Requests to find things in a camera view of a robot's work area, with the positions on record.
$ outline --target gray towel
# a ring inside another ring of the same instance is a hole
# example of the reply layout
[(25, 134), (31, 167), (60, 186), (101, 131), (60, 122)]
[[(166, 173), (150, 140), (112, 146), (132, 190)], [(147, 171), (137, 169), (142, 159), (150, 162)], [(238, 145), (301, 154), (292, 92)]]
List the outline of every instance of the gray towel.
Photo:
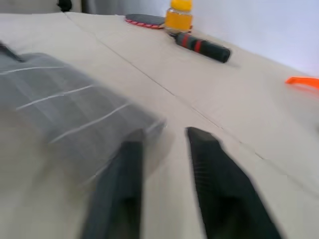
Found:
[(0, 104), (38, 129), (80, 182), (105, 168), (132, 131), (160, 135), (163, 119), (71, 66), (44, 54), (21, 57), (25, 62), (0, 54)]

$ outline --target table surface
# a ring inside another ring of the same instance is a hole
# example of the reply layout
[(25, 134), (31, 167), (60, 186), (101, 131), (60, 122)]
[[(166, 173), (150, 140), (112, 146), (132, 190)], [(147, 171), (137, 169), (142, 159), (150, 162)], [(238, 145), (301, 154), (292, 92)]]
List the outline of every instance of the table surface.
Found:
[[(221, 139), (287, 238), (319, 237), (319, 97), (285, 85), (301, 72), (194, 33), (232, 49), (230, 61), (221, 64), (175, 45), (163, 31), (129, 25), (122, 16), (0, 14), (0, 29), (0, 38), (18, 53), (50, 54), (167, 119), (159, 144), (147, 152), (144, 238), (205, 238), (187, 126)], [(56, 177), (32, 193), (26, 184), (27, 201), (21, 194), (3, 196), (5, 215), (24, 208), (10, 216), (10, 223), (27, 225), (24, 238), (76, 236), (86, 199), (70, 200)], [(22, 235), (12, 228), (5, 233)]]

